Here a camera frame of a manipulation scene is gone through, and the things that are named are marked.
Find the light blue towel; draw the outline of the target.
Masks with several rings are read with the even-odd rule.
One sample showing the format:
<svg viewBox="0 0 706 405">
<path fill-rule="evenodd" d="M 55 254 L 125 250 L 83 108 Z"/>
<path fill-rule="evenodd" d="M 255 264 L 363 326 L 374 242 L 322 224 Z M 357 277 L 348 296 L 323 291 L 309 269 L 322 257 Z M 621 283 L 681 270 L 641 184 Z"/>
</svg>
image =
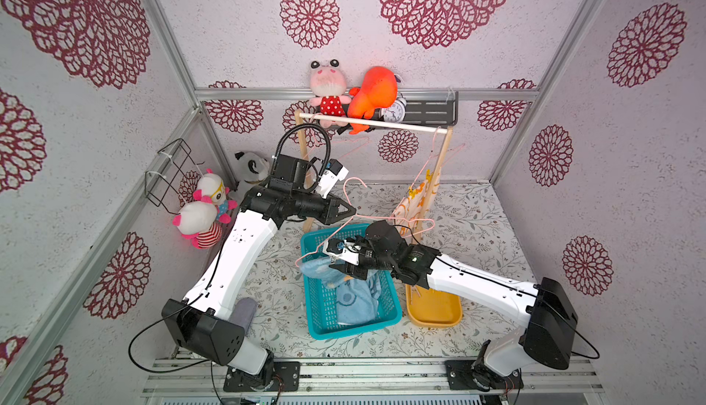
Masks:
<svg viewBox="0 0 706 405">
<path fill-rule="evenodd" d="M 339 325 L 358 326 L 377 317 L 381 280 L 373 273 L 366 280 L 351 279 L 350 287 L 336 288 L 336 320 Z"/>
</svg>

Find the blue spotted towel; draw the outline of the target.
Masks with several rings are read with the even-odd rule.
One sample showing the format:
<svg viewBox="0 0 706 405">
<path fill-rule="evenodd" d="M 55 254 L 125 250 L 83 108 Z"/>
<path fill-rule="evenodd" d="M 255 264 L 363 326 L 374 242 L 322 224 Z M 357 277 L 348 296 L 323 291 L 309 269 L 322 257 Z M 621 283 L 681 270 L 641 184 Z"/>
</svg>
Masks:
<svg viewBox="0 0 706 405">
<path fill-rule="evenodd" d="M 351 278 L 330 265 L 330 259 L 322 257 L 302 263 L 300 269 L 305 276 L 318 280 L 326 288 L 350 287 Z"/>
</svg>

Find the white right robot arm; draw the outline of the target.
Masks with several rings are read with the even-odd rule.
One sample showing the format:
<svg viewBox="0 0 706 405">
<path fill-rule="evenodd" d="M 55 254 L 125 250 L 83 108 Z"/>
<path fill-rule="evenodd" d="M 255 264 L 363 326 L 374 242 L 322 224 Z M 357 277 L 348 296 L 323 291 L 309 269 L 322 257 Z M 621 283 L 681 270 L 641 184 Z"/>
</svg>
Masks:
<svg viewBox="0 0 706 405">
<path fill-rule="evenodd" d="M 410 287 L 449 293 L 492 309 L 516 324 L 504 337 L 483 345 L 474 373 L 503 379 L 520 368 L 541 364 L 566 370 L 577 331 L 577 314 L 561 284 L 551 278 L 522 282 L 465 265 L 438 249 L 408 243 L 385 221 L 354 238 L 327 241 L 331 268 L 364 280 L 382 270 Z"/>
</svg>

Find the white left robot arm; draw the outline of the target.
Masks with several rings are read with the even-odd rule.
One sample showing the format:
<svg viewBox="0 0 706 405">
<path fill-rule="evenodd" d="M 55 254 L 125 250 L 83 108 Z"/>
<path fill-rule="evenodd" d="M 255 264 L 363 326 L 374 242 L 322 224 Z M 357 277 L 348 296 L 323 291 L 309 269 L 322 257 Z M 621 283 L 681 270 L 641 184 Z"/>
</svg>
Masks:
<svg viewBox="0 0 706 405">
<path fill-rule="evenodd" d="M 248 375 L 264 373 L 268 350 L 231 321 L 251 267 L 288 219 L 332 225 L 356 213 L 351 204 L 331 193 L 349 173 L 340 161 L 326 158 L 312 188 L 304 184 L 308 168 L 307 161 L 281 154 L 264 184 L 246 192 L 235 224 L 210 267 L 182 300 L 169 300 L 163 307 L 165 325 L 178 346 Z"/>
</svg>

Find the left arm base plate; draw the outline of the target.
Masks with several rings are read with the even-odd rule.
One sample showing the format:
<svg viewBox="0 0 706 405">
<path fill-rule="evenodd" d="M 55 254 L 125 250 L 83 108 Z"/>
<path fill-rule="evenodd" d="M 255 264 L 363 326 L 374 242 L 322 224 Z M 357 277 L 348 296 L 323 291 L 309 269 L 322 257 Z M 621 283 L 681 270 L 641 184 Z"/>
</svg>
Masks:
<svg viewBox="0 0 706 405">
<path fill-rule="evenodd" d="M 272 360 L 255 375 L 243 370 L 228 368 L 224 392 L 294 392 L 299 390 L 302 365 L 300 362 Z"/>
</svg>

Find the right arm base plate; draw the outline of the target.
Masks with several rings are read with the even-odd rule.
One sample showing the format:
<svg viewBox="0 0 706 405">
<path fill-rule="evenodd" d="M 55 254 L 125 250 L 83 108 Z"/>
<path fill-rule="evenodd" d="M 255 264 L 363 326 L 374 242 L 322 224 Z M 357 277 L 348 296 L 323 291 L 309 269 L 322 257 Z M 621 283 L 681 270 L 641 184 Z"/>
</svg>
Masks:
<svg viewBox="0 0 706 405">
<path fill-rule="evenodd" d="M 508 377 L 501 377 L 476 360 L 447 360 L 444 362 L 451 390 L 521 390 L 524 383 L 520 372 L 515 370 Z"/>
</svg>

